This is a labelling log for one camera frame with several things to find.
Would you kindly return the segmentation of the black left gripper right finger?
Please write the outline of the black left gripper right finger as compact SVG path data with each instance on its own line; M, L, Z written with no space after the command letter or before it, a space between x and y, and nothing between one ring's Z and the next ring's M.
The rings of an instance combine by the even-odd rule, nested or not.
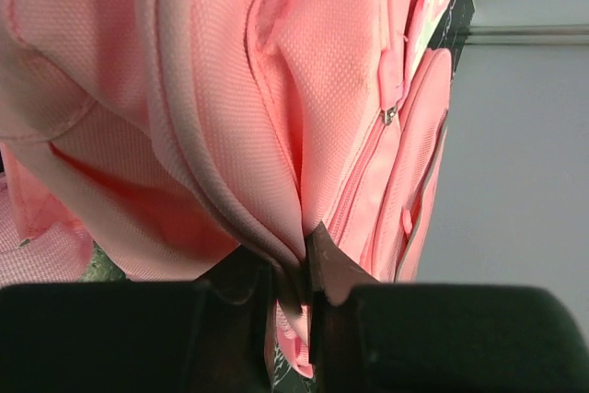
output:
M321 392L584 392L572 315L529 286L380 283L326 227L306 238L309 358Z

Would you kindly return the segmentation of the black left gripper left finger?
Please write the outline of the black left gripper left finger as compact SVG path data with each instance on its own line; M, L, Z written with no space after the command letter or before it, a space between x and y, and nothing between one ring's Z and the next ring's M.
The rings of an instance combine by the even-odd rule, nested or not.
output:
M238 249L192 282L1 292L5 392L267 392L271 267Z

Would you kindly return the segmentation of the pink school backpack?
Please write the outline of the pink school backpack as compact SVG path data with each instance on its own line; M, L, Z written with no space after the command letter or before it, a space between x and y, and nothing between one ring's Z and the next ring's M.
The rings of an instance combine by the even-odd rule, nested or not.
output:
M190 280L237 245L278 273L276 337L312 376L305 237L382 282L430 222L450 0L1 0L1 283Z

